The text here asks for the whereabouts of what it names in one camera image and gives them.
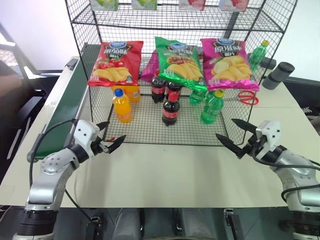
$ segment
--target green plastic bottle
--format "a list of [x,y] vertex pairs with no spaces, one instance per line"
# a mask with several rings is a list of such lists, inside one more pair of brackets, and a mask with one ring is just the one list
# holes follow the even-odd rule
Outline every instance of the green plastic bottle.
[[206,96],[206,91],[193,90],[189,96],[191,104],[199,105]]
[[255,71],[259,64],[261,63],[262,59],[266,56],[267,53],[267,46],[269,45],[269,42],[267,40],[264,40],[259,47],[257,47],[253,52],[251,53],[251,56],[248,59],[248,62],[250,64],[250,68],[252,71]]
[[215,90],[213,91],[208,91],[205,98],[204,98],[204,101],[205,103],[208,103],[209,100],[215,95]]
[[218,89],[214,92],[213,97],[211,97],[205,104],[200,117],[205,124],[212,124],[216,121],[217,116],[224,107],[224,95],[225,92],[221,89]]

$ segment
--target table surface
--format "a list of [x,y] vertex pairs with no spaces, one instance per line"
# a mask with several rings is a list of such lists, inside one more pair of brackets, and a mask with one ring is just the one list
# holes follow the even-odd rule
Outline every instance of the table surface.
[[[71,75],[67,68],[63,70],[21,144],[0,186],[1,205],[25,205],[27,153],[50,121]],[[260,102],[253,107],[250,122],[258,126],[264,120],[280,121],[278,144],[320,163],[320,137],[284,84],[274,90],[261,86],[257,97]],[[88,98],[80,118],[90,119]],[[39,171],[35,163],[33,178]],[[123,143],[111,155],[99,154],[81,164],[66,189],[81,207],[88,208],[286,206],[280,196],[281,181],[273,171],[247,155],[239,160],[225,147]],[[74,207],[67,197],[61,206]]]

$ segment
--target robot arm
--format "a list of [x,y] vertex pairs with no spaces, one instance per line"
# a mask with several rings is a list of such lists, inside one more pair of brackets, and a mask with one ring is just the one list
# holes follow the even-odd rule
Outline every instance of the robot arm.
[[253,133],[246,146],[240,148],[219,134],[218,139],[239,159],[248,154],[277,174],[283,185],[281,196],[292,211],[294,240],[320,240],[320,184],[316,179],[316,170],[320,168],[284,146],[276,146],[281,135],[279,122],[264,121],[256,127],[240,119],[232,121]]
[[24,208],[24,216],[14,240],[52,240],[54,226],[66,190],[66,183],[81,163],[105,152],[112,153],[125,140],[119,137],[104,146],[98,137],[107,123],[98,125],[79,120],[74,131],[74,145],[46,156],[40,174],[33,182]]

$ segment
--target wire basket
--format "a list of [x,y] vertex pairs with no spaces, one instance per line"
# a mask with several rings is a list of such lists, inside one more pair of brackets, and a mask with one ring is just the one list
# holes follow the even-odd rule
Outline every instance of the wire basket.
[[[201,38],[230,38],[246,41],[247,53],[268,40],[266,57],[272,59],[297,4],[297,0],[250,0],[245,12],[229,12],[219,9],[218,0],[206,0],[204,11],[185,11],[179,10],[178,0],[158,0],[157,11],[149,11],[132,10],[131,0],[119,0],[118,11],[92,11],[89,0],[65,2],[88,79],[101,42],[143,41],[142,71],[156,48],[155,36],[199,47]],[[265,71],[258,68],[255,78],[261,80]],[[162,123],[162,104],[153,102],[150,84],[142,81],[139,84],[141,99],[131,104],[134,119],[126,124],[116,119],[110,88],[90,88],[92,121],[110,122],[108,129],[101,132],[105,141],[126,134],[125,141],[130,143],[221,146],[215,136],[219,133],[237,145],[244,142],[245,132],[231,119],[249,121],[252,105],[225,101],[216,122],[206,125],[200,121],[203,104],[189,104],[191,91],[184,87],[177,123],[166,127]],[[228,89],[225,98],[236,98],[240,91]]]

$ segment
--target cola bottle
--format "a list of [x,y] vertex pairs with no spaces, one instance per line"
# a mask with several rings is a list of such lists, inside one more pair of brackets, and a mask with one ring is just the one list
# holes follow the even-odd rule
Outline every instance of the cola bottle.
[[165,98],[166,82],[154,76],[151,82],[151,97],[155,103],[163,102]]
[[163,104],[162,122],[166,126],[173,125],[177,121],[180,108],[178,97],[178,93],[173,91],[170,93],[168,100]]
[[177,93],[178,100],[179,100],[180,94],[181,94],[181,89],[182,89],[182,85],[180,85],[179,83],[175,83],[173,81],[170,81],[168,83],[168,92],[166,94],[166,99],[168,99],[168,97],[171,93]]

